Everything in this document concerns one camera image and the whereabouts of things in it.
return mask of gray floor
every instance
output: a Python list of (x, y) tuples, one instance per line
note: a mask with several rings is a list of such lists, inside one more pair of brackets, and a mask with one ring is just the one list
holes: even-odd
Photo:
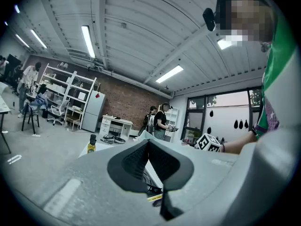
[[(60, 124), (52, 125), (39, 116), (40, 127), (35, 122), (36, 133), (40, 137), (33, 137), (32, 125), (25, 122), (21, 131), (22, 120), (17, 118), (19, 99), (10, 89), (3, 92), (2, 97), (7, 105), (15, 110), (4, 117), (3, 130), (12, 154), (0, 136), (0, 166), (11, 187), (16, 188), (28, 198), (41, 182), (54, 177), (56, 173), (71, 161), (78, 158), (90, 138), (91, 132), (79, 130), (68, 131)], [(22, 158), (13, 164), (7, 162), (15, 155)]]

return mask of bottle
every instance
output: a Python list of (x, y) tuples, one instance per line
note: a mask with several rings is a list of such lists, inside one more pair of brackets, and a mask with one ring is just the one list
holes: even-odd
[(87, 154), (95, 152), (95, 150), (96, 150), (95, 142), (96, 142), (96, 135), (91, 134), (90, 143), (88, 144)]

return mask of ceiling light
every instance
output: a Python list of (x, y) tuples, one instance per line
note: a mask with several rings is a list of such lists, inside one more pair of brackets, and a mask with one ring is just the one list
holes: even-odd
[(225, 49), (225, 48), (230, 47), (231, 45), (233, 45), (232, 41), (228, 41), (228, 40), (225, 40), (225, 39), (218, 40), (217, 44), (220, 46), (221, 49)]
[(36, 39), (40, 42), (40, 44), (44, 47), (47, 48), (46, 45), (42, 42), (42, 40), (37, 36), (34, 30), (31, 29), (32, 34), (36, 37)]
[(26, 46), (29, 48), (28, 44), (24, 42), (23, 39), (20, 38), (20, 36), (18, 34), (16, 34), (16, 37)]
[(91, 41), (89, 26), (87, 26), (87, 25), (82, 26), (82, 27), (81, 27), (81, 30), (82, 30), (82, 32), (83, 32), (84, 39), (85, 39), (86, 46), (87, 46), (87, 48), (88, 48), (90, 57), (91, 57), (91, 58), (95, 58), (95, 53), (94, 53), (93, 46), (92, 46), (92, 41)]
[(175, 67), (174, 69), (172, 69), (171, 71), (167, 72), (162, 77), (157, 79), (156, 82), (161, 83), (161, 82), (167, 80), (168, 78), (172, 77), (173, 75), (177, 74), (178, 72), (181, 72), (182, 70), (183, 70), (183, 68), (178, 65), (177, 67)]
[(15, 5), (15, 10), (16, 10), (17, 13), (20, 13), (20, 10), (19, 10), (19, 8), (18, 8), (18, 5)]

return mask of brick wall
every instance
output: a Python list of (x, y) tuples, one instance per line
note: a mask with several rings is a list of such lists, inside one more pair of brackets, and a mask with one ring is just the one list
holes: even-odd
[[(25, 66), (35, 65), (36, 62), (41, 62), (42, 67), (39, 71), (38, 82), (49, 63), (50, 66), (56, 67), (60, 61), (38, 56), (30, 56)], [(132, 129), (139, 130), (143, 125), (145, 114), (149, 111), (152, 105), (158, 107), (159, 104), (168, 101), (168, 99), (158, 96), (145, 89), (135, 85), (117, 80), (108, 75), (88, 69), (68, 64), (67, 71), (77, 71), (78, 75), (94, 79), (101, 83), (100, 92), (106, 95), (106, 101), (102, 114), (119, 116), (122, 119), (131, 121), (134, 125)]]

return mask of white shelving unit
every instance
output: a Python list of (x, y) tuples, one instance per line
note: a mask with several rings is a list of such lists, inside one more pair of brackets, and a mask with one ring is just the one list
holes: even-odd
[[(54, 78), (53, 76), (51, 76), (52, 73), (59, 74), (60, 75), (59, 77), (65, 76), (66, 81), (60, 80), (58, 78)], [(47, 87), (47, 89), (49, 89), (55, 93), (58, 93), (59, 95), (62, 95), (63, 101), (73, 99), (74, 101), (79, 101), (84, 104), (83, 110), (81, 112), (77, 111), (77, 110), (73, 110), (72, 106), (69, 106), (66, 109), (67, 111), (66, 111), (65, 118), (64, 118), (66, 120), (66, 115), (67, 115), (68, 111), (72, 111), (73, 113), (79, 114), (80, 120), (78, 123), (75, 123), (75, 124), (79, 125), (79, 129), (81, 129), (83, 118), (84, 118), (86, 107), (87, 107), (87, 103), (89, 101), (91, 92), (93, 91), (93, 87), (94, 87), (94, 85), (99, 86), (98, 83), (96, 82), (96, 77), (94, 79), (86, 78), (86, 77), (78, 75), (77, 71), (74, 71), (73, 73), (71, 73), (71, 72), (67, 72), (65, 70), (60, 70), (60, 69), (51, 67), (48, 64), (44, 70), (44, 73), (43, 73), (41, 79), (40, 79), (39, 87), (41, 86), (41, 84), (45, 83), (44, 82), (45, 80), (48, 80), (52, 84), (58, 84), (65, 88), (65, 92), (62, 93), (61, 91), (56, 91), (52, 88)], [(80, 86), (77, 86), (80, 83), (89, 84), (90, 85), (89, 89), (85, 89), (85, 88), (81, 88)], [(85, 100), (76, 98), (74, 95), (69, 95), (70, 89), (75, 89), (75, 90), (78, 90), (80, 92), (87, 94), (87, 96), (85, 96)]]
[[(168, 112), (165, 112), (166, 125), (168, 124), (176, 125), (178, 120), (178, 114), (179, 114), (178, 108), (169, 109)], [(168, 142), (173, 142), (173, 139), (174, 139), (174, 132), (166, 131), (164, 140)]]

